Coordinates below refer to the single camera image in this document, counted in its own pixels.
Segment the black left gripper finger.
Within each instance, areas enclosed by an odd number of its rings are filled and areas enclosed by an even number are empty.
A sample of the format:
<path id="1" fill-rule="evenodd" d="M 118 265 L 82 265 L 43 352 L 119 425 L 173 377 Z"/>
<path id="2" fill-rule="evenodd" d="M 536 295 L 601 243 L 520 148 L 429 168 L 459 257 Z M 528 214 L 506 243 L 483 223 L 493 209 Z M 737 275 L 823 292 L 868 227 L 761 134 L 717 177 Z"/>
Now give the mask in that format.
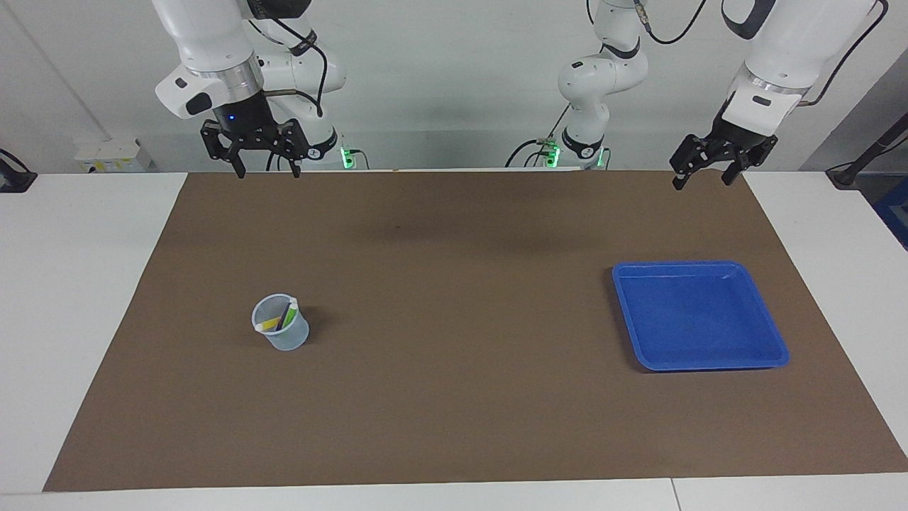
<path id="1" fill-rule="evenodd" d="M 742 150 L 740 148 L 734 148 L 732 150 L 732 159 L 726 171 L 722 174 L 722 182 L 727 186 L 733 184 L 736 181 L 736 178 L 739 177 L 742 172 L 745 172 L 747 169 L 752 168 L 752 166 L 760 166 L 765 162 L 765 159 L 768 158 L 769 154 L 773 151 L 778 142 L 777 136 L 769 136 L 762 143 L 759 143 L 756 146 L 749 150 Z"/>
<path id="2" fill-rule="evenodd" d="M 672 178 L 672 186 L 675 190 L 683 190 L 695 172 L 716 162 L 717 151 L 718 140 L 714 137 L 685 136 L 669 158 L 669 165 L 675 173 Z"/>

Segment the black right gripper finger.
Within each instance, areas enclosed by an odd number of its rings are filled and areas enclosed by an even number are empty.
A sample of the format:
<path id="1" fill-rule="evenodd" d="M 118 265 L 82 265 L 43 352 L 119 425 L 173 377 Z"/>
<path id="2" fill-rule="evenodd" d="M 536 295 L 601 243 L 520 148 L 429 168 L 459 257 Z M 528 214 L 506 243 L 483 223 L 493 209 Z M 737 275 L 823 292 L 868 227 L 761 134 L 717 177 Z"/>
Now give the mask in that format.
<path id="1" fill-rule="evenodd" d="M 240 158 L 240 149 L 243 143 L 229 139 L 230 143 L 225 145 L 223 140 L 224 132 L 220 123 L 214 120 L 205 120 L 200 129 L 202 143 L 206 148 L 209 158 L 227 162 L 233 168 L 234 174 L 239 179 L 244 179 L 246 167 Z"/>
<path id="2" fill-rule="evenodd" d="M 290 119 L 277 126 L 275 156 L 288 162 L 295 179 L 301 177 L 299 160 L 307 158 L 308 151 L 309 142 L 297 119 Z"/>

